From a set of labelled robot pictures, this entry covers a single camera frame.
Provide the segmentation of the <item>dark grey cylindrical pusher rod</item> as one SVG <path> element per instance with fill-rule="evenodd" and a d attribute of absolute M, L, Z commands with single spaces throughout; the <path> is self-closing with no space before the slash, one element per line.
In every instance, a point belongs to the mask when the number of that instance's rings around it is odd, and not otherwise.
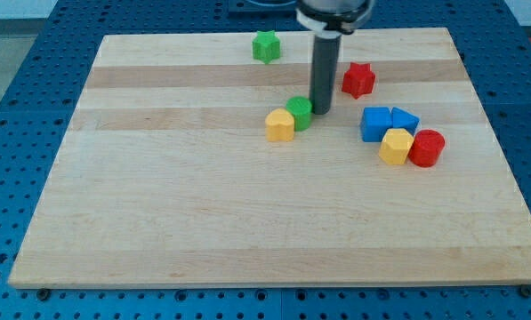
<path fill-rule="evenodd" d="M 315 115 L 324 115 L 331 109 L 340 46 L 339 36 L 314 37 L 309 98 Z"/>

